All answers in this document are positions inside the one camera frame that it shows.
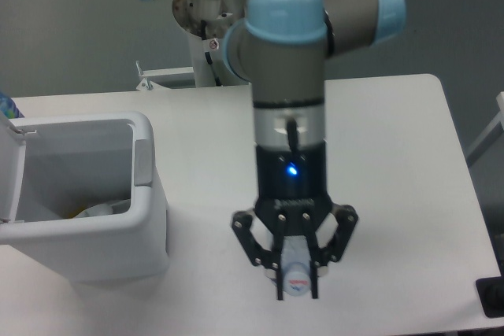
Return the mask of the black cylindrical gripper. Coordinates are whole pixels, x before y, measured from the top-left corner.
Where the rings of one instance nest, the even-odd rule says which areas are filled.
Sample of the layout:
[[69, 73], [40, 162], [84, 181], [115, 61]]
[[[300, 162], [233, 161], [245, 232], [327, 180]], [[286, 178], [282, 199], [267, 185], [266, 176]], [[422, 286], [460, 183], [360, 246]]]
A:
[[[284, 299], [281, 255], [285, 235], [305, 236], [311, 296], [318, 299], [319, 269], [342, 259], [358, 223], [353, 206], [333, 204], [328, 195], [325, 121], [323, 104], [254, 109], [258, 199], [254, 210], [233, 213], [231, 227], [251, 264], [273, 270], [278, 300]], [[329, 213], [337, 228], [320, 247], [316, 231]], [[255, 214], [272, 232], [270, 250], [251, 231]]]

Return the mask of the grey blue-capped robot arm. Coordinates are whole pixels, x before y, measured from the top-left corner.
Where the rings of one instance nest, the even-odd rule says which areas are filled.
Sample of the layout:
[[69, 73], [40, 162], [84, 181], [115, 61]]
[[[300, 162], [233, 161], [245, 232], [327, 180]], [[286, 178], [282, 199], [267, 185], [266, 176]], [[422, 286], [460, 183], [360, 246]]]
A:
[[185, 0], [184, 29], [217, 42], [252, 90], [258, 198], [232, 230], [276, 296], [318, 295], [358, 222], [327, 189], [324, 62], [392, 38], [406, 0]]

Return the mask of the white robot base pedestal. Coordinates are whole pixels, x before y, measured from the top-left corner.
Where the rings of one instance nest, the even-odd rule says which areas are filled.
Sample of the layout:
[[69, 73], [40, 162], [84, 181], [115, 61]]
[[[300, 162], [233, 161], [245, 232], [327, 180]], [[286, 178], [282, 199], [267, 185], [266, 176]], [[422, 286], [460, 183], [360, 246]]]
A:
[[245, 17], [246, 0], [173, 0], [172, 13], [187, 36], [196, 87], [247, 84], [226, 68], [222, 57], [224, 37]]

